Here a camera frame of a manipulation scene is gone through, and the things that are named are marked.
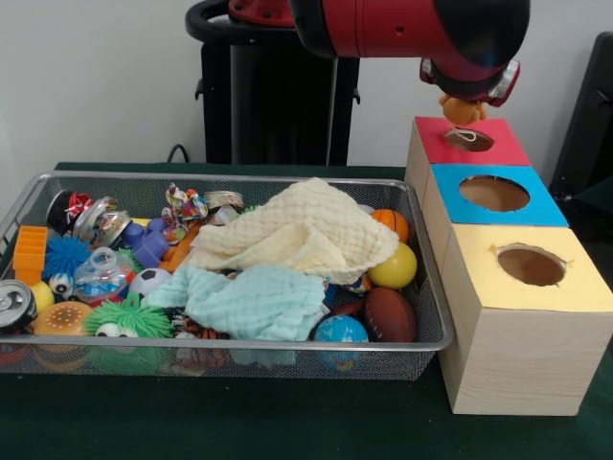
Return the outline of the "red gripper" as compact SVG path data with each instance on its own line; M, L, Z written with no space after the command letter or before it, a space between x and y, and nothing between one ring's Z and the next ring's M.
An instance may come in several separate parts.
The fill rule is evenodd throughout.
M445 95L461 101L501 106L511 95L520 70L520 63L511 60L503 70L485 80L460 81L447 77L431 59L423 58L420 62L420 79L438 86Z

